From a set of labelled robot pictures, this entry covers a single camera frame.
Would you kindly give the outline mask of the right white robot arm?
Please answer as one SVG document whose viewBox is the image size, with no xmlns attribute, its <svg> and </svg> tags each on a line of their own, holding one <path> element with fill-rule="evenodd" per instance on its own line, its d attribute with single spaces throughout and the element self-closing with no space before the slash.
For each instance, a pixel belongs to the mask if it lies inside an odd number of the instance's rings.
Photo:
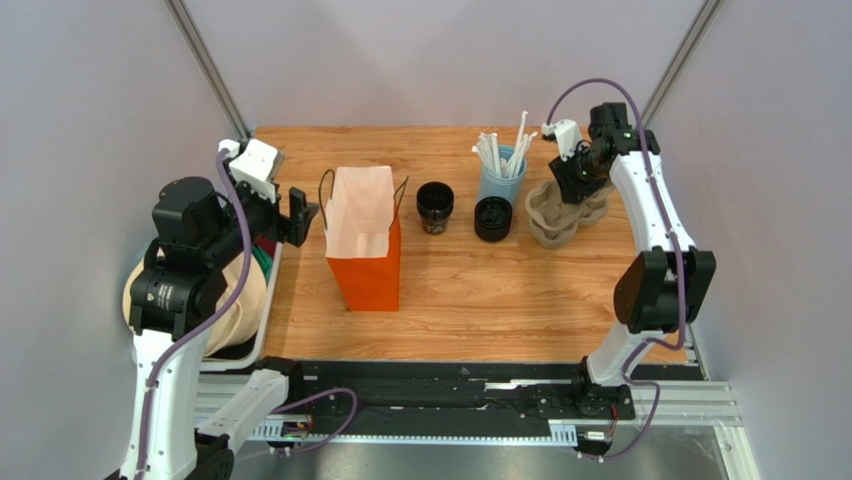
<svg viewBox="0 0 852 480">
<path fill-rule="evenodd" d="M 626 399 L 632 370 L 650 348 L 681 348 L 717 263 L 683 227 L 665 185 L 656 136 L 629 123 L 626 104 L 592 108 L 586 135 L 570 120 L 547 122 L 541 132 L 559 149 L 549 168 L 562 201 L 580 204 L 614 186 L 634 238 L 636 257 L 614 289 L 616 321 L 571 384 L 573 403 L 598 412 Z"/>
</svg>

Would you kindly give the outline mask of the beige hat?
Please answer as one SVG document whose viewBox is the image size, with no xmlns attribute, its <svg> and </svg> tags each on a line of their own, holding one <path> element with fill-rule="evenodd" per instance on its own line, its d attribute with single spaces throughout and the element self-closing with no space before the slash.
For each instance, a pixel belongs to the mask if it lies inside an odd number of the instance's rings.
<svg viewBox="0 0 852 480">
<path fill-rule="evenodd" d="M 257 253 L 260 252 L 260 262 L 257 258 Z M 263 267 L 271 266 L 271 258 L 258 247 L 252 247 L 251 267 L 247 277 L 246 284 L 235 303 L 231 308 L 218 320 L 210 330 L 212 330 L 211 338 L 209 339 L 205 349 L 205 359 L 225 359 L 236 355 L 235 358 L 243 358 L 247 353 L 234 353 L 231 355 L 230 350 L 240 347 L 246 342 L 249 342 L 248 347 L 254 344 L 255 337 L 261 321 L 261 314 L 264 308 L 267 294 L 267 275 Z M 216 309 L 220 308 L 224 301 L 232 294 L 234 286 L 238 283 L 241 268 L 243 264 L 243 254 L 238 257 L 223 271 L 227 287 L 222 297 L 217 301 Z M 125 318 L 125 323 L 129 324 L 130 315 L 130 287 L 136 277 L 143 270 L 143 262 L 135 266 L 130 274 L 130 277 L 125 283 L 122 309 Z"/>
</svg>

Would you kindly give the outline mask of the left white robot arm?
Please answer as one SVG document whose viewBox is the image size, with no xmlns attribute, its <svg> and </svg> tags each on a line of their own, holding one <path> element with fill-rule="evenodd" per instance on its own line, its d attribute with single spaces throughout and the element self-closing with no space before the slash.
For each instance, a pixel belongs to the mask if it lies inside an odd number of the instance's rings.
<svg viewBox="0 0 852 480">
<path fill-rule="evenodd" d="M 219 193 L 203 177 L 167 184 L 152 217 L 157 229 L 129 287 L 137 370 L 133 430 L 119 479 L 226 479 L 253 431 L 288 396 L 297 363 L 261 361 L 247 383 L 205 421 L 195 416 L 212 325 L 234 305 L 265 237 L 300 246 L 319 212 L 303 191 L 264 198 L 247 182 Z"/>
</svg>

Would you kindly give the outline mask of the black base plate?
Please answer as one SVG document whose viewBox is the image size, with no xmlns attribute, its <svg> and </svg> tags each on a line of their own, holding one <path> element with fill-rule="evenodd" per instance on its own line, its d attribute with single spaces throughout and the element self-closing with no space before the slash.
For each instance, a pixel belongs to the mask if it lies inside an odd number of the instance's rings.
<svg viewBox="0 0 852 480">
<path fill-rule="evenodd" d="M 328 389 L 304 410 L 317 433 L 349 413 L 351 435 L 423 437 L 544 436 L 552 420 L 636 417 L 628 386 L 594 386 L 577 363 L 304 361 L 289 398 Z"/>
</svg>

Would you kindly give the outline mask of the orange paper bag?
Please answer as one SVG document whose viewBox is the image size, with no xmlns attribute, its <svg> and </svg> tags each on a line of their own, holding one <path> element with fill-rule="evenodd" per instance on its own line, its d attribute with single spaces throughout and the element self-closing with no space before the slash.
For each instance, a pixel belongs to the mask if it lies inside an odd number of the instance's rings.
<svg viewBox="0 0 852 480">
<path fill-rule="evenodd" d="M 321 177 L 325 259 L 353 312 L 400 308 L 400 207 L 409 180 L 389 166 L 337 167 Z"/>
</svg>

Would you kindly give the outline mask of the pulp cup carrier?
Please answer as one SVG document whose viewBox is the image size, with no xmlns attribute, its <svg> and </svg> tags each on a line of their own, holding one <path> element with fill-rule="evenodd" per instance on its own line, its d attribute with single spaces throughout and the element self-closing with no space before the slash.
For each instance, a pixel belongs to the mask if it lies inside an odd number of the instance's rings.
<svg viewBox="0 0 852 480">
<path fill-rule="evenodd" d="M 592 196 L 609 198 L 614 191 L 615 186 L 607 182 L 602 190 Z M 525 199 L 533 238 L 546 249 L 554 250 L 567 245 L 580 228 L 585 228 L 578 224 L 580 204 L 563 203 L 555 180 L 533 189 Z"/>
<path fill-rule="evenodd" d="M 609 198 L 607 196 L 592 196 L 580 204 L 580 217 L 578 224 L 581 227 L 590 227 L 598 223 L 609 210 Z"/>
</svg>

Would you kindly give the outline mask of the light blue straw holder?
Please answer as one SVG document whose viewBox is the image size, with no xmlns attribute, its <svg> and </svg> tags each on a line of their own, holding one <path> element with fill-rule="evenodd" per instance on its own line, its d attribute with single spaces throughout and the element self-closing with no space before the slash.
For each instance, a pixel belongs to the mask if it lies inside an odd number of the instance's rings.
<svg viewBox="0 0 852 480">
<path fill-rule="evenodd" d="M 487 197 L 500 197 L 508 200 L 515 208 L 518 195 L 527 171 L 527 159 L 523 158 L 519 164 L 519 170 L 515 177 L 506 179 L 495 176 L 491 169 L 483 163 L 481 165 L 479 188 L 476 201 L 479 202 Z"/>
</svg>

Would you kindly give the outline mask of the black lid stack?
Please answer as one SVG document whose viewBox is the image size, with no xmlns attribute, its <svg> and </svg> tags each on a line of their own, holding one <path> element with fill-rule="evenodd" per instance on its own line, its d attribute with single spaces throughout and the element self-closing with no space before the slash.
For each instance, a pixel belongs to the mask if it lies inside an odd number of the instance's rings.
<svg viewBox="0 0 852 480">
<path fill-rule="evenodd" d="M 513 207 L 511 203 L 498 196 L 485 197 L 474 209 L 474 231 L 480 240 L 499 242 L 504 240 L 511 229 Z"/>
</svg>

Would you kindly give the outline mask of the white plastic tray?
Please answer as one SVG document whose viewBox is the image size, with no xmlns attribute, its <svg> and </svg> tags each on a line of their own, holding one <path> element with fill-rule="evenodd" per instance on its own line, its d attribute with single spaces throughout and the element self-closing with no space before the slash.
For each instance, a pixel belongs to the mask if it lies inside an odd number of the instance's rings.
<svg viewBox="0 0 852 480">
<path fill-rule="evenodd" d="M 267 255 L 269 255 L 269 257 L 271 258 L 271 262 L 270 262 L 271 266 L 270 267 L 263 267 L 263 269 L 265 270 L 266 275 L 267 275 L 267 290 L 268 291 L 267 291 L 267 294 L 266 294 L 264 308 L 263 308 L 263 311 L 262 311 L 262 314 L 261 314 L 260 326 L 259 326 L 259 329 L 258 329 L 255 337 L 253 337 L 253 339 L 252 339 L 252 340 L 254 340 L 254 344 L 251 347 L 251 350 L 249 350 L 249 347 L 248 347 L 249 342 L 246 342 L 245 344 L 243 344 L 240 347 L 228 349 L 228 350 L 230 350 L 231 355 L 233 355 L 234 353 L 247 353 L 248 354 L 245 357 L 239 358 L 239 359 L 235 358 L 236 355 L 229 357 L 229 358 L 225 358 L 225 359 L 215 359 L 215 358 L 205 359 L 205 356 L 203 356 L 202 363 L 201 363 L 201 371 L 202 372 L 205 372 L 205 373 L 207 373 L 207 372 L 220 373 L 220 372 L 225 372 L 225 371 L 229 371 L 229 370 L 240 370 L 240 369 L 246 368 L 248 365 L 253 363 L 259 356 L 261 337 L 262 337 L 261 331 L 265 328 L 265 322 L 266 322 L 265 315 L 266 315 L 266 312 L 267 312 L 266 306 L 267 306 L 268 295 L 269 295 L 269 292 L 270 292 L 269 285 L 270 285 L 270 281 L 272 280 L 273 267 L 276 265 L 275 261 L 277 259 L 277 257 L 276 257 L 277 247 L 276 247 L 276 244 L 275 244 L 274 241 L 269 240 L 269 239 L 264 238 L 264 237 L 260 237 L 258 240 L 256 240 L 252 247 L 258 247 L 259 249 L 262 249 L 262 251 L 264 253 L 266 253 Z M 261 259 L 260 252 L 258 252 L 256 255 L 257 255 L 258 261 L 260 262 L 260 259 Z"/>
</svg>

